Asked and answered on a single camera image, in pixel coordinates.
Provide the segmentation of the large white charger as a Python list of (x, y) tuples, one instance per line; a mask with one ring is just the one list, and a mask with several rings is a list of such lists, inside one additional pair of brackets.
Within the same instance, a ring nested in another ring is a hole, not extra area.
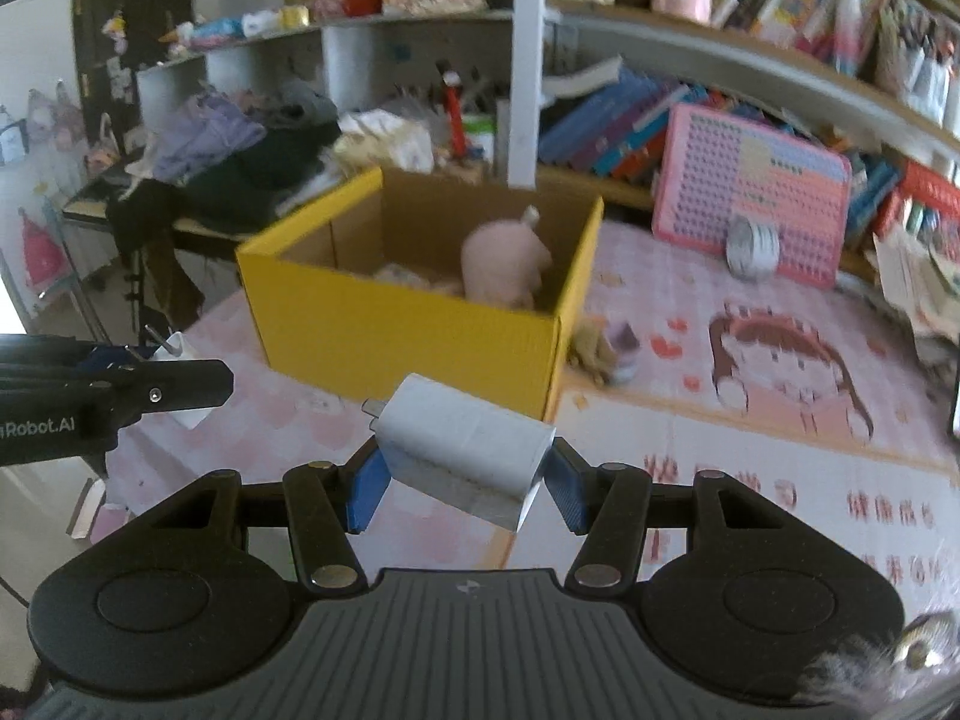
[(523, 528), (556, 436), (546, 422), (410, 374), (363, 401), (398, 483), (510, 532)]

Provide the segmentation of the toy dump truck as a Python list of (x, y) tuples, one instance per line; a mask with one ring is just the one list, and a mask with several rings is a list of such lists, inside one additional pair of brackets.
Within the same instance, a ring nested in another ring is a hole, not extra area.
[(583, 320), (569, 344), (569, 364), (597, 385), (619, 387), (635, 377), (640, 366), (641, 342), (628, 322)]

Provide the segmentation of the pink plush pig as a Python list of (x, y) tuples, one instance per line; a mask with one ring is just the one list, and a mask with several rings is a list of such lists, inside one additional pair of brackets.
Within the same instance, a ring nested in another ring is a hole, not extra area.
[(551, 254), (537, 234), (540, 213), (528, 206), (517, 220), (478, 226), (462, 245), (464, 296), (503, 309), (534, 309)]

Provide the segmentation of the clear tape roll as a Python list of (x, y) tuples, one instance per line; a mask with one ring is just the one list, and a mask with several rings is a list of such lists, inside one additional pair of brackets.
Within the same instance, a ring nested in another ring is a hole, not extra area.
[(739, 280), (766, 280), (776, 273), (781, 259), (779, 231), (772, 224), (734, 216), (727, 229), (724, 257)]

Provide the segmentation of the pink handheld fan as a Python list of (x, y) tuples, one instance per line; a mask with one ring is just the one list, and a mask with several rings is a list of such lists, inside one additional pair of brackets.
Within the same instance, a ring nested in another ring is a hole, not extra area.
[(459, 278), (444, 277), (429, 268), (410, 268), (400, 263), (387, 263), (374, 273), (373, 278), (378, 283), (430, 291), (451, 298), (464, 296), (464, 285)]

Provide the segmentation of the pink checkered tablecloth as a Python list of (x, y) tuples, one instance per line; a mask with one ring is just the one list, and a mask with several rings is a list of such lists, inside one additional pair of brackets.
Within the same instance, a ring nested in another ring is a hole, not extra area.
[[(720, 260), (612, 221), (599, 234), (586, 305), (599, 319), (630, 323), (643, 354), (623, 387), (563, 374), (550, 419), (579, 454), (641, 466), (659, 483), (688, 483), (718, 468), (864, 559), (910, 613), (957, 603), (950, 400), (872, 305), (786, 280), (744, 283)], [(734, 305), (815, 328), (850, 372), (872, 436), (807, 434), (771, 415), (732, 410), (713, 385), (708, 328)], [(242, 294), (206, 314), (187, 341), (233, 369), (233, 396), (197, 426), (151, 415), (124, 431), (107, 462), (110, 502), (138, 514), (218, 468), (249, 483), (275, 481), (306, 461), (345, 460), (368, 438), (370, 422), (356, 403), (265, 364)]]

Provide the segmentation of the yellow cardboard box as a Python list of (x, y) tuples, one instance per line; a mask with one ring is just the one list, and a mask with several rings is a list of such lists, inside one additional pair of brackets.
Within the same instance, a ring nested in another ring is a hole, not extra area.
[[(478, 226), (540, 213), (550, 250), (534, 309), (378, 283), (387, 263), (460, 278)], [(604, 202), (567, 182), (537, 188), (371, 169), (238, 247), (268, 364), (350, 400), (386, 398), (410, 374), (541, 418), (583, 310)]]

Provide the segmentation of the pile of clothes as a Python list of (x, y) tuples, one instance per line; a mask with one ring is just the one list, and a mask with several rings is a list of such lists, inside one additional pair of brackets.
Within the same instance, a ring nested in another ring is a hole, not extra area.
[(164, 241), (182, 218), (224, 234), (270, 226), (324, 174), (338, 137), (334, 103), (299, 78), (265, 98), (195, 94), (148, 138), (125, 168), (132, 184), (107, 202), (117, 249)]

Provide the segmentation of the pink keyboard learning board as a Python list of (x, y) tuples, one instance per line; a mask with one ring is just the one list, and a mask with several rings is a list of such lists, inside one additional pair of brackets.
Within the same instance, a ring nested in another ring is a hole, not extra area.
[(851, 197), (850, 161), (802, 138), (719, 109), (670, 112), (652, 234), (721, 255), (732, 221), (778, 234), (776, 271), (832, 288)]

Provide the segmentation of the crumpled white bag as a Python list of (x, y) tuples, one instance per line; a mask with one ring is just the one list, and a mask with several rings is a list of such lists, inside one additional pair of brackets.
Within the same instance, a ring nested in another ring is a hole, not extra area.
[(430, 131), (421, 122), (373, 109), (343, 114), (338, 128), (332, 158), (345, 174), (371, 167), (416, 174), (430, 174), (434, 169)]

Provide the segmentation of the row of books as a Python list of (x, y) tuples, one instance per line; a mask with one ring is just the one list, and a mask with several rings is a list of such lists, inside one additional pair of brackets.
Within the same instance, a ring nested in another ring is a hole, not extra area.
[(622, 68), (617, 78), (581, 98), (562, 99), (540, 114), (537, 161), (548, 174), (600, 182), (605, 199), (649, 210), (661, 172), (670, 112), (696, 104), (765, 125), (843, 156), (851, 168), (846, 245), (856, 247), (903, 181), (903, 167), (877, 148), (818, 133), (791, 112), (724, 89)]

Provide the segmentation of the stack of papers and books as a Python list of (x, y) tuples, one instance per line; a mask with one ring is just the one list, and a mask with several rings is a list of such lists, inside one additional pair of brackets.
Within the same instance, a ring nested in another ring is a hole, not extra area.
[(958, 344), (958, 296), (940, 276), (929, 249), (894, 227), (885, 238), (875, 236), (874, 257), (882, 296), (913, 338)]

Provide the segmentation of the white shelf unit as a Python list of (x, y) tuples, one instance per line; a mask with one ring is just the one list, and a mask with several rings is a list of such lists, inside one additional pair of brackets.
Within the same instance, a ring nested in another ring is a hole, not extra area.
[(293, 75), (317, 83), (338, 109), (370, 109), (401, 86), (434, 82), (438, 62), (446, 60), (460, 73), (480, 70), (508, 88), (500, 98), (503, 174), (527, 185), (540, 138), (534, 110), (544, 102), (547, 73), (620, 55), (633, 70), (714, 86), (804, 125), (834, 125), (929, 167), (957, 158), (955, 135), (890, 94), (793, 49), (636, 8), (517, 2), (516, 8), (444, 15), (319, 18), (167, 60), (137, 75), (143, 123), (158, 130), (204, 86), (267, 94)]

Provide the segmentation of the red book box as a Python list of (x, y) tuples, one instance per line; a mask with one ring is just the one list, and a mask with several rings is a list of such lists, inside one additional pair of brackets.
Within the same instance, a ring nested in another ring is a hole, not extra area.
[(944, 223), (958, 223), (958, 187), (947, 177), (908, 161), (896, 184), (878, 207), (871, 231), (877, 239), (894, 229), (929, 241)]

